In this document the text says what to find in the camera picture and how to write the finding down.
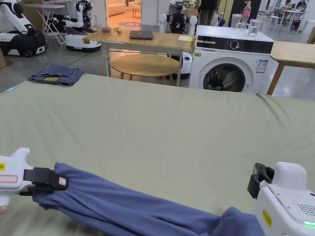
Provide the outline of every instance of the red label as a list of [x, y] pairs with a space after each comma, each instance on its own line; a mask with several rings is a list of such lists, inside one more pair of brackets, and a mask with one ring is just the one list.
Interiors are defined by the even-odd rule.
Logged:
[[0, 183], [17, 183], [18, 177], [16, 175], [0, 175]]
[[59, 184], [61, 184], [61, 185], [63, 185], [63, 186], [66, 186], [67, 180], [64, 179], [64, 178], [59, 177]]
[[242, 17], [249, 17], [250, 11], [243, 11]]

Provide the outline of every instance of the red bottle label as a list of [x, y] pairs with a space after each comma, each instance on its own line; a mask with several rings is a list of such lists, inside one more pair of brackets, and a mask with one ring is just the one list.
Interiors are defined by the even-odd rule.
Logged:
[[243, 11], [242, 17], [249, 17], [250, 11]]

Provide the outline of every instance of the blue tape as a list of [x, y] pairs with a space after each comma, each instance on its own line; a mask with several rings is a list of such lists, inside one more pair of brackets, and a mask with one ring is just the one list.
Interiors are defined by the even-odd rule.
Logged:
[[9, 92], [12, 92], [13, 90], [15, 90], [15, 88], [14, 88], [14, 87], [9, 88], [9, 89], [8, 89], [8, 90], [6, 90], [6, 91], [9, 93]]

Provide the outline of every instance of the black shirt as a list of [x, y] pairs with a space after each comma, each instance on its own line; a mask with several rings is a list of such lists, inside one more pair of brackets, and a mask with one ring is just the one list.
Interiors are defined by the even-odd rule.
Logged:
[[299, 1], [295, 8], [299, 8], [302, 5], [302, 2]]
[[218, 0], [201, 0], [200, 10], [208, 11], [215, 10], [218, 4]]

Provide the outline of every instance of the white washing machine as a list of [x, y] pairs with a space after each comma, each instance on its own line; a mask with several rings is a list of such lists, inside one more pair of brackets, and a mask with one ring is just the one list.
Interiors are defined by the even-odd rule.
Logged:
[[273, 40], [261, 32], [198, 25], [189, 88], [257, 93]]

